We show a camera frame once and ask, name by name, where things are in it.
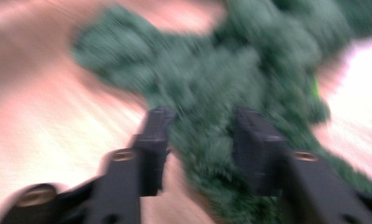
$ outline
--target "black clamp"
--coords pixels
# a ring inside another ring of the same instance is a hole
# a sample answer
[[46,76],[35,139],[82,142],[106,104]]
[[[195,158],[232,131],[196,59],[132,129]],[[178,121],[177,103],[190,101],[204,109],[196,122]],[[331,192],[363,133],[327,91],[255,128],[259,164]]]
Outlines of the black clamp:
[[[164,107],[149,111],[132,147],[109,154],[105,175],[64,193],[50,184],[32,186],[0,223],[141,223],[140,197],[162,189],[167,128],[174,117]],[[236,118],[233,160],[255,196],[280,197],[283,223],[372,224],[372,196],[351,189],[316,155],[290,150],[257,112],[239,108]]]

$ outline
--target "artificial garland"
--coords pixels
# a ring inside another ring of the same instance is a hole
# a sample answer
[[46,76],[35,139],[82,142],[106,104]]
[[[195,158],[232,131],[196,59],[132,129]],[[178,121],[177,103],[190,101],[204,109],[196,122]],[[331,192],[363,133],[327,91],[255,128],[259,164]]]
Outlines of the artificial garland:
[[234,111],[261,112],[291,148],[317,153],[372,193],[372,183],[310,131],[329,117],[316,94],[316,69],[352,39],[371,35],[372,0],[230,0],[226,20],[205,36],[167,34],[112,6],[82,31],[74,54],[105,83],[177,113],[170,141],[188,183],[221,219],[278,223],[277,199],[251,195],[231,160]]

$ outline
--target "metal rivet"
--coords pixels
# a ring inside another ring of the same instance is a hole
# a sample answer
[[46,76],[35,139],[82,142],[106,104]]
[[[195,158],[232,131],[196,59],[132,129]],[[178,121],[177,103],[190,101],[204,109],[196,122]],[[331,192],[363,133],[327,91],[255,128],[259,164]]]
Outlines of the metal rivet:
[[134,158],[134,153],[130,151],[118,151],[113,156],[113,161],[129,161]]
[[28,207],[48,203],[56,196],[54,189],[35,189],[23,194],[17,201],[18,207]]
[[309,152],[295,152],[295,157],[299,161],[317,161],[319,158]]

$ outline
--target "motion-blurred background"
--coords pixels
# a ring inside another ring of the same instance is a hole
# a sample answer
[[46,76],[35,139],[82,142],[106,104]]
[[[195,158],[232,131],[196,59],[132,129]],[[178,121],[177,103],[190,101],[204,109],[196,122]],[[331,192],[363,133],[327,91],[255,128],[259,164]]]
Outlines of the motion-blurred background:
[[[0,1],[0,211],[28,185],[69,189],[96,176],[103,155],[138,132],[144,99],[104,86],[70,51],[79,29],[113,2],[167,32],[206,34],[226,16],[213,0]],[[332,120],[316,135],[372,178],[372,38],[324,64],[318,78]],[[180,161],[170,155],[166,167],[164,192],[142,200],[143,222],[214,223]]]

